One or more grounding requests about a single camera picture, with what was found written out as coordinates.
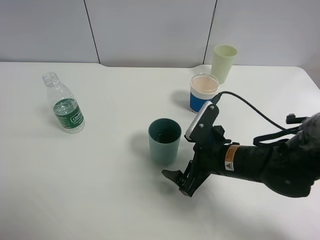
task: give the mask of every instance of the white table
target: white table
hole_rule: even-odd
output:
[[[185,132],[195,68],[123,68],[95,63],[0,63],[1,240],[318,240],[320,184],[288,198],[260,183],[211,175],[192,198],[148,159],[149,124],[176,120]],[[56,72],[78,99],[83,131],[61,130],[42,74]],[[233,91],[275,122],[320,111],[320,91],[297,67],[234,66]],[[251,145],[277,131],[226,95],[216,125]],[[193,157],[181,139],[169,169]]]

